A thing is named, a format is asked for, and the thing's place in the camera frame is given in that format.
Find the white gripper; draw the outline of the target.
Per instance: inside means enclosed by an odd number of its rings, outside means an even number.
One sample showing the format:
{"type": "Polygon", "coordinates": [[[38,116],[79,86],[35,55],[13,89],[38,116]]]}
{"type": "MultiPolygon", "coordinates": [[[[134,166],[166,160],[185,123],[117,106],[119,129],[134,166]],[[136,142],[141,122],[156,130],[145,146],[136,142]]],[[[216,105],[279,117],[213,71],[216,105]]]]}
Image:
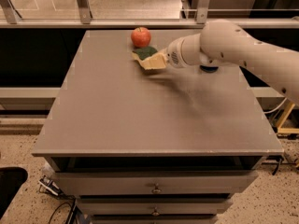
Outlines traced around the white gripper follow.
{"type": "Polygon", "coordinates": [[[183,60],[181,51],[183,41],[183,38],[178,38],[171,42],[166,48],[166,55],[164,50],[161,50],[143,61],[141,61],[136,54],[133,54],[133,52],[132,56],[145,70],[165,69],[167,59],[168,62],[175,68],[186,68],[187,64],[183,60]]]}

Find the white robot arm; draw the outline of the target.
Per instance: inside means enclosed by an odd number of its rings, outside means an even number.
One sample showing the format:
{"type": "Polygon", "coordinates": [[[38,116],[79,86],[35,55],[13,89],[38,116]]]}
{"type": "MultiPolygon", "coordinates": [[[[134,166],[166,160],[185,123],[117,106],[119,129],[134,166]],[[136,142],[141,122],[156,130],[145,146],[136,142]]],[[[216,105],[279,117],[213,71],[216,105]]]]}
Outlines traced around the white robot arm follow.
{"type": "Polygon", "coordinates": [[[211,21],[201,32],[182,36],[160,51],[136,49],[132,56],[145,70],[232,63],[299,105],[299,52],[260,41],[231,21],[211,21]]]}

